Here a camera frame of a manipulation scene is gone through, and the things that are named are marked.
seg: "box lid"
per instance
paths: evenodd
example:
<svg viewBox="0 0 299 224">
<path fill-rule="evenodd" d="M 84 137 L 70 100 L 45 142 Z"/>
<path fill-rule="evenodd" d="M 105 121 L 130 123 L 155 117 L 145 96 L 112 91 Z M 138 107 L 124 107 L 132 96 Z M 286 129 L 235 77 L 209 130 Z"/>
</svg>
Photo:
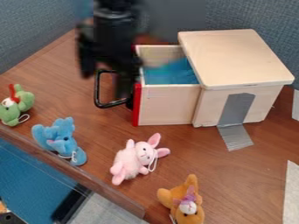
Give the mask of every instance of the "box lid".
<svg viewBox="0 0 299 224">
<path fill-rule="evenodd" d="M 294 80 L 254 30 L 181 31 L 178 40 L 204 88 L 274 86 Z"/>
</svg>

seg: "red panel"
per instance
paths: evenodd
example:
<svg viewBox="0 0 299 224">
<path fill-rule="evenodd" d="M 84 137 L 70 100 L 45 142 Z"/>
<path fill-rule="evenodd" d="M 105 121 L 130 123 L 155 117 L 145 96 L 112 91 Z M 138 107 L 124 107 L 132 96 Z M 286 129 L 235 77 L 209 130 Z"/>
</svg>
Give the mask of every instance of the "red panel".
<svg viewBox="0 0 299 224">
<path fill-rule="evenodd" d="M 136 83 L 134 85 L 134 101 L 133 101 L 133 126 L 139 125 L 139 113 L 140 113 L 140 103 L 141 103 L 141 94 L 142 94 L 142 86 L 140 83 Z"/>
</svg>

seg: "plush toy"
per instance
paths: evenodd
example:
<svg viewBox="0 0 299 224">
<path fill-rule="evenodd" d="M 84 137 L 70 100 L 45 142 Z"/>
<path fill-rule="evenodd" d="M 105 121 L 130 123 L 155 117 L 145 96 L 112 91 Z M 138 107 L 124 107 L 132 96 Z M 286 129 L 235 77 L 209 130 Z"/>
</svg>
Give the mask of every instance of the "plush toy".
<svg viewBox="0 0 299 224">
<path fill-rule="evenodd" d="M 205 213 L 198 194 L 198 179 L 190 174 L 187 180 L 170 190 L 157 191 L 159 201 L 170 209 L 170 217 L 177 224 L 203 224 Z"/>
<path fill-rule="evenodd" d="M 29 115 L 21 115 L 29 110 L 34 103 L 34 94 L 25 92 L 20 85 L 10 84 L 10 97 L 0 104 L 0 120 L 8 126 L 16 126 L 29 119 Z"/>
<path fill-rule="evenodd" d="M 112 183 L 118 186 L 124 179 L 133 179 L 138 173 L 147 175 L 154 171 L 157 159 L 170 154 L 167 148 L 155 149 L 160 139 L 161 135 L 156 133 L 147 143 L 134 143 L 132 139 L 128 140 L 126 149 L 117 152 L 115 162 L 110 168 L 113 175 Z"/>
<path fill-rule="evenodd" d="M 83 165 L 87 161 L 87 154 L 73 139 L 73 118 L 57 119 L 52 127 L 41 124 L 32 127 L 33 138 L 40 147 L 49 151 L 57 151 L 62 158 L 71 158 L 71 165 Z"/>
</svg>

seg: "green plush toy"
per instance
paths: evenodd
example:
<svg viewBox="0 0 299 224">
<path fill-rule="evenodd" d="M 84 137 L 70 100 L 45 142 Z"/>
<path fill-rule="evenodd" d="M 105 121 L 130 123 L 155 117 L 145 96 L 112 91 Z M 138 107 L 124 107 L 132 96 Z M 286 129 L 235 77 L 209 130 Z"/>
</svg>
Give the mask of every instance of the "green plush toy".
<svg viewBox="0 0 299 224">
<path fill-rule="evenodd" d="M 21 116 L 21 113 L 33 106 L 34 99 L 34 94 L 25 92 L 19 84 L 14 86 L 10 84 L 10 97 L 0 104 L 0 120 L 2 120 L 2 123 L 12 127 L 22 123 L 20 121 L 22 117 L 27 116 L 28 119 L 29 115 Z"/>
</svg>

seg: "blue carpet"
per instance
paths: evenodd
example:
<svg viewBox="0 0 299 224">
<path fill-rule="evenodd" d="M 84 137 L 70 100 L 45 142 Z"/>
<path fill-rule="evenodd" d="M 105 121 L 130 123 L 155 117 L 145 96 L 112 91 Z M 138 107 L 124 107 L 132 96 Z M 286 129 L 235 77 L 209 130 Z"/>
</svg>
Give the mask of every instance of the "blue carpet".
<svg viewBox="0 0 299 224">
<path fill-rule="evenodd" d="M 52 224 L 51 214 L 76 182 L 0 138 L 0 197 L 30 224 Z"/>
</svg>

